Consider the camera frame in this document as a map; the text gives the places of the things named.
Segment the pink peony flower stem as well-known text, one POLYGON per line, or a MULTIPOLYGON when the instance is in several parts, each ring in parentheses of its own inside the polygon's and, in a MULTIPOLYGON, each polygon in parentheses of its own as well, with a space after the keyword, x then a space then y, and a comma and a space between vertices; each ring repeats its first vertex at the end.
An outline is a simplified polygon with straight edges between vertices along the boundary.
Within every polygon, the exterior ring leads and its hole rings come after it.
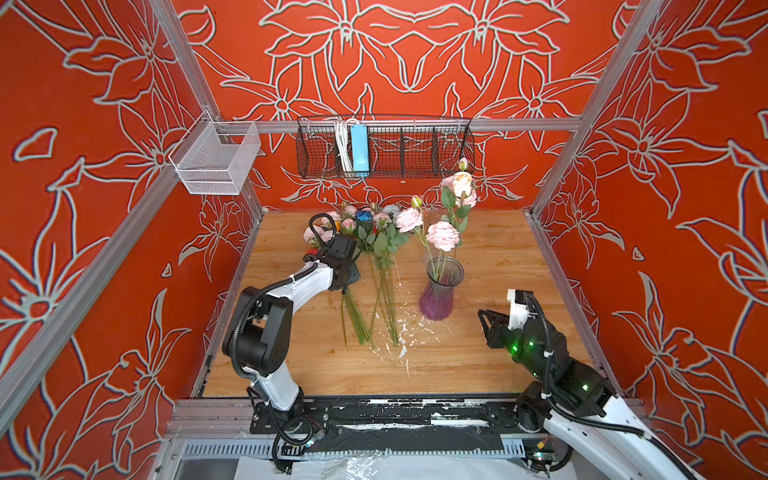
POLYGON ((448 257, 461 243, 466 226, 466 211, 461 202, 447 188, 443 189, 445 212, 436 221, 427 219, 423 199, 414 195, 410 206, 395 216, 395 226, 402 234, 415 236, 427 250, 430 261, 427 273, 436 282, 444 282, 448 257))

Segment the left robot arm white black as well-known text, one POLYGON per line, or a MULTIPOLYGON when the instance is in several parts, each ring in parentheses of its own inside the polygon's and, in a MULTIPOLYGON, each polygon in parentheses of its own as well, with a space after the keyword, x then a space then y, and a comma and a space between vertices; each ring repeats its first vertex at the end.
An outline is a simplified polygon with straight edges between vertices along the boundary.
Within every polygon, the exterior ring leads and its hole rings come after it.
POLYGON ((264 403, 291 419, 302 414, 303 391, 286 363, 292 319, 315 296, 346 292, 360 279, 355 260, 357 241, 341 232, 329 213, 309 220, 314 253, 303 258, 296 273, 270 285, 243 289, 222 341, 234 372, 247 380, 264 403))

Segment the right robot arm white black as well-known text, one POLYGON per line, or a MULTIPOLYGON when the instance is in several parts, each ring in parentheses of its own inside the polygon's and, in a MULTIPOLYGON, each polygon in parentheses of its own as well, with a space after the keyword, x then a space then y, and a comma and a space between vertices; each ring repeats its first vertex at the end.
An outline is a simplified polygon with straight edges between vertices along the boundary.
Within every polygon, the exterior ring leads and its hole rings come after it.
POLYGON ((507 300, 508 312, 481 310, 478 318, 487 345, 534 378, 516 400, 519 427, 559 439, 610 479, 698 478, 607 378, 570 355, 533 292, 511 289, 507 300))

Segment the purple glass fluted vase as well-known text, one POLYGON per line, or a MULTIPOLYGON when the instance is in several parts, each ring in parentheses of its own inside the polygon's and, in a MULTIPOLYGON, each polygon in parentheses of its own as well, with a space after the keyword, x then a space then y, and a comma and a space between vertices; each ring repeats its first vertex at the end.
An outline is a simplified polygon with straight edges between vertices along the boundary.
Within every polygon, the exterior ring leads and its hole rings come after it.
POLYGON ((419 299, 420 311, 428 320, 445 320, 453 311, 454 291, 464 280, 464 267, 453 257, 434 258, 426 273, 428 283, 419 299))

